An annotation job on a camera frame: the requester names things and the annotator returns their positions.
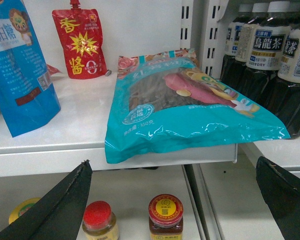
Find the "pouch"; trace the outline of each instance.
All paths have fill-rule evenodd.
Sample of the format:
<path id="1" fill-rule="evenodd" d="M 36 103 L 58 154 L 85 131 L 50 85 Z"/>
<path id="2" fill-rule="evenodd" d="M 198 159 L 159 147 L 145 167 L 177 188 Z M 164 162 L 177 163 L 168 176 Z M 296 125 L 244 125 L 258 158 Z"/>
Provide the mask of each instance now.
<path id="1" fill-rule="evenodd" d="M 0 1 L 0 110 L 11 135 L 42 127 L 60 109 L 25 6 Z"/>
<path id="2" fill-rule="evenodd" d="M 81 9 L 78 0 L 71 0 L 70 4 L 71 9 L 52 11 L 69 78 L 103 76 L 107 66 L 101 48 L 103 34 L 98 12 L 96 9 Z"/>
<path id="3" fill-rule="evenodd" d="M 289 138 L 268 110 L 198 67 L 193 49 L 119 57 L 105 136 L 109 164 L 135 155 Z"/>

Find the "jar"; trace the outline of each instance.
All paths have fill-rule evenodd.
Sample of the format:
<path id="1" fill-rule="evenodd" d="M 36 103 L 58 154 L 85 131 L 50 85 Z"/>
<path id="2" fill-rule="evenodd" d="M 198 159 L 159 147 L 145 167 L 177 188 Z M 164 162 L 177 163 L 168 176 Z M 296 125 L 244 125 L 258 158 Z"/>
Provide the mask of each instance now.
<path id="1" fill-rule="evenodd" d="M 119 239 L 117 218 L 105 201 L 95 201 L 86 207 L 82 230 L 88 240 Z"/>
<path id="2" fill-rule="evenodd" d="M 26 211 L 28 211 L 33 205 L 35 205 L 41 197 L 33 197 L 28 200 L 23 201 L 11 212 L 9 216 L 9 224 L 12 224 L 20 216 L 22 216 Z"/>
<path id="3" fill-rule="evenodd" d="M 149 203 L 150 239 L 182 240 L 184 208 L 171 194 L 160 194 Z"/>

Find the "blue sugar bag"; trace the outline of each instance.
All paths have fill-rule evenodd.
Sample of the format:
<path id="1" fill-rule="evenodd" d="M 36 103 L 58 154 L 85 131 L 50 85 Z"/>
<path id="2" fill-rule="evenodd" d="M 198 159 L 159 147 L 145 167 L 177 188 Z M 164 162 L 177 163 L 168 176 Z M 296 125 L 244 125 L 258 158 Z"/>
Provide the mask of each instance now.
<path id="1" fill-rule="evenodd" d="M 197 68 L 193 49 L 119 58 L 109 164 L 135 155 L 290 138 L 268 110 Z"/>
<path id="2" fill-rule="evenodd" d="M 20 0 L 0 2 L 0 110 L 13 137 L 47 124 L 61 107 Z"/>

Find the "red jar lid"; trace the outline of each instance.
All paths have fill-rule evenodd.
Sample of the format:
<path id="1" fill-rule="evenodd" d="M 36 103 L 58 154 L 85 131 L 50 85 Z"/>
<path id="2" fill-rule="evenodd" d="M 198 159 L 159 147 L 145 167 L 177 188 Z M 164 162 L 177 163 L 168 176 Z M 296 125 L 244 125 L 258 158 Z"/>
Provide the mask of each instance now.
<path id="1" fill-rule="evenodd" d="M 178 224 L 183 216 L 181 201 L 171 194 L 161 194 L 149 203 L 149 217 L 154 224 L 169 228 Z"/>
<path id="2" fill-rule="evenodd" d="M 105 228 L 111 220 L 111 207 L 105 201 L 95 201 L 88 205 L 83 214 L 84 225 L 90 230 Z"/>

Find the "bottle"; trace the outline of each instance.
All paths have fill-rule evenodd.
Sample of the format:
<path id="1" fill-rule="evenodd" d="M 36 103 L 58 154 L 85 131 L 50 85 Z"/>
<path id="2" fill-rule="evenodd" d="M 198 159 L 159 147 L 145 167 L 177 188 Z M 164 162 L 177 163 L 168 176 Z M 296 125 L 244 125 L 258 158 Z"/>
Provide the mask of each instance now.
<path id="1" fill-rule="evenodd" d="M 241 28 L 235 61 L 229 68 L 227 75 L 224 76 L 224 80 L 222 80 L 237 91 L 239 91 L 238 84 L 246 69 L 247 50 L 252 42 L 254 30 L 261 22 L 267 19 L 268 8 L 269 3 L 255 3 L 252 8 L 252 17 Z"/>
<path id="2" fill-rule="evenodd" d="M 235 61 L 241 27 L 250 19 L 252 8 L 252 4 L 240 4 L 238 16 L 228 26 L 220 76 L 222 82 L 223 80 L 226 81 L 224 76 L 228 75 L 227 72 L 230 69 L 230 65 Z"/>
<path id="3" fill-rule="evenodd" d="M 88 240 L 119 239 L 116 215 L 105 201 L 95 201 L 86 207 L 83 214 L 82 230 Z"/>
<path id="4" fill-rule="evenodd" d="M 183 205 L 171 194 L 160 194 L 149 203 L 150 240 L 182 240 Z"/>
<path id="5" fill-rule="evenodd" d="M 286 17 L 291 29 L 295 29 L 300 24 L 300 2 L 291 2 Z"/>
<path id="6" fill-rule="evenodd" d="M 240 93 L 261 106 L 273 86 L 280 67 L 290 25 L 285 12 L 289 1 L 272 1 L 268 8 L 268 18 L 255 29 L 254 39 L 240 82 Z"/>
<path id="7" fill-rule="evenodd" d="M 285 42 L 281 66 L 265 107 L 284 123 L 292 139 L 300 136 L 300 26 Z"/>

